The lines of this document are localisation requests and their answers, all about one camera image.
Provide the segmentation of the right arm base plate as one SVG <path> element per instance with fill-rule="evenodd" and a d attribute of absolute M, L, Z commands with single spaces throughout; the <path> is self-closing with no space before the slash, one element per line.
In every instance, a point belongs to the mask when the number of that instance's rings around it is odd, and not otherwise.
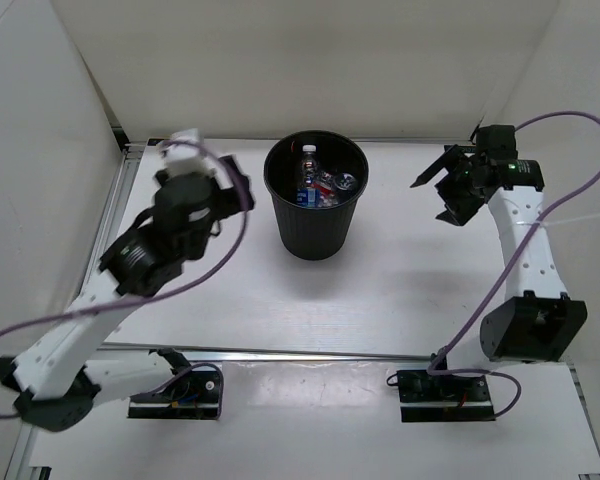
<path fill-rule="evenodd" d="M 389 375 L 386 385 L 398 390 L 402 423 L 495 420 L 484 375 L 431 376 L 424 368 L 402 369 Z"/>

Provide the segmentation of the red label water bottle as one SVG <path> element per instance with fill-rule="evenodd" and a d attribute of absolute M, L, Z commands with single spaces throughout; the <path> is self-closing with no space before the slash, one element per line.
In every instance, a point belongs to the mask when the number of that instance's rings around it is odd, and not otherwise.
<path fill-rule="evenodd" d="M 323 183 L 316 183 L 314 189 L 316 193 L 316 208 L 331 208 L 338 204 L 336 192 L 331 186 Z"/>

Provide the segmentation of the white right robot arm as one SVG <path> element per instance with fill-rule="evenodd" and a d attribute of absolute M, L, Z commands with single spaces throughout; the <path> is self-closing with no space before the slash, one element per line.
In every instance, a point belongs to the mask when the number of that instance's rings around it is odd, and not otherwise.
<path fill-rule="evenodd" d="M 584 325 L 584 301 L 573 299 L 555 265 L 543 211 L 544 178 L 534 160 L 519 158 L 512 125 L 480 127 L 473 147 L 453 145 L 415 181 L 428 183 L 443 200 L 440 221 L 464 226 L 482 207 L 494 219 L 507 272 L 504 301 L 481 315 L 476 339 L 457 353 L 479 349 L 490 362 L 555 362 Z"/>

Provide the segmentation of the blue label bottle white cap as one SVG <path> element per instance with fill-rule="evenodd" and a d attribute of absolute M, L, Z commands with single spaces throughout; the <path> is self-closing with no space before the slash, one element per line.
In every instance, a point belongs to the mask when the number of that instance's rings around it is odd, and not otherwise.
<path fill-rule="evenodd" d="M 316 193 L 314 187 L 301 188 L 296 192 L 296 204 L 306 208 L 315 207 Z"/>

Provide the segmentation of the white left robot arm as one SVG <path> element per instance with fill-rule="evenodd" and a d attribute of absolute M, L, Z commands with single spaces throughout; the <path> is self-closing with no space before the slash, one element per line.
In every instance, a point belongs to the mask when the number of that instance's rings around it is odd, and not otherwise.
<path fill-rule="evenodd" d="M 163 288 L 187 262 L 203 258 L 223 220 L 242 217 L 237 238 L 246 234 L 255 201 L 251 182 L 234 156 L 215 155 L 194 131 L 174 134 L 158 145 L 164 161 L 151 207 L 103 253 L 99 273 L 67 311 L 7 327 L 14 331 L 50 324 L 31 347 L 0 357 L 0 383 L 16 392 L 11 418 L 50 433 L 63 432 L 95 407 L 155 395 L 172 407 L 199 399 L 191 363 L 173 348 L 158 348 L 136 360 L 96 360 L 103 342 L 141 307 L 169 299 L 215 275 L 238 249 L 228 252 L 196 280 Z"/>

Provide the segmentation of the aluminium left frame rail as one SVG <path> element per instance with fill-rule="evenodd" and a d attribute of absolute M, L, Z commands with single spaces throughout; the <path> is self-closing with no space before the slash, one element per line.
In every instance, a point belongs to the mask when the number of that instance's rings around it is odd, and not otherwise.
<path fill-rule="evenodd" d="M 99 257 L 116 238 L 145 146 L 131 143 L 123 152 L 101 216 L 93 253 Z"/>

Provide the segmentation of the small blue label water bottle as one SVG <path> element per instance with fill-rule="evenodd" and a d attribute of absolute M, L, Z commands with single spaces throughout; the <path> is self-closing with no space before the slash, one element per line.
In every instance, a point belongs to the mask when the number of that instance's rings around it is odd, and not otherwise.
<path fill-rule="evenodd" d="M 306 144 L 302 147 L 302 155 L 296 172 L 296 192 L 301 188 L 314 187 L 320 173 L 317 160 L 317 147 Z"/>

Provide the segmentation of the black plastic waste bin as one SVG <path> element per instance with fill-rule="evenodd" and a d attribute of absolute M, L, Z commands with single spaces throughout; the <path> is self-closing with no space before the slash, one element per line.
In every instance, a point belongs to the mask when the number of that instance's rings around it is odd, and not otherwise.
<path fill-rule="evenodd" d="M 268 153 L 264 182 L 285 248 L 304 260 L 323 260 L 343 246 L 367 186 L 361 148 L 337 133 L 293 133 Z"/>

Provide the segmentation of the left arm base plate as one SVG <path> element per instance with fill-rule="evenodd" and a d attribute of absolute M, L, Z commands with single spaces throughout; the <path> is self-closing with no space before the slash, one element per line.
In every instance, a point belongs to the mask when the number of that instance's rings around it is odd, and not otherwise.
<path fill-rule="evenodd" d="M 211 362 L 192 363 L 174 349 L 155 350 L 171 367 L 173 379 L 132 396 L 127 417 L 149 420 L 216 421 L 221 417 L 224 374 Z"/>

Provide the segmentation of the aluminium front rail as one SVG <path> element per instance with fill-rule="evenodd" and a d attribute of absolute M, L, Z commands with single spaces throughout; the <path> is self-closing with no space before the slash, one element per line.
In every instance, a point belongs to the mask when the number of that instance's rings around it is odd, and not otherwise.
<path fill-rule="evenodd" d="M 133 355 L 149 353 L 163 349 L 161 345 L 105 343 L 94 357 L 97 359 L 131 358 Z M 293 362 L 293 361 L 387 361 L 387 362 L 426 362 L 428 356 L 350 353 L 350 352 L 319 352 L 298 350 L 271 350 L 252 348 L 202 347 L 202 346 L 173 346 L 173 349 L 183 353 L 190 360 L 209 360 L 212 362 Z"/>

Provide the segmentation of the black label Pepsi bottle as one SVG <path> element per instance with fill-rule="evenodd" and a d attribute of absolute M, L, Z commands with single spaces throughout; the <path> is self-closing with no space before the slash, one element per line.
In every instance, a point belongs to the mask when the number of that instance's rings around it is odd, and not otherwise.
<path fill-rule="evenodd" d="M 338 198 L 342 201 L 352 197 L 358 190 L 359 182 L 357 178 L 347 172 L 329 173 L 323 171 L 317 180 L 317 183 L 329 185 L 336 192 Z"/>

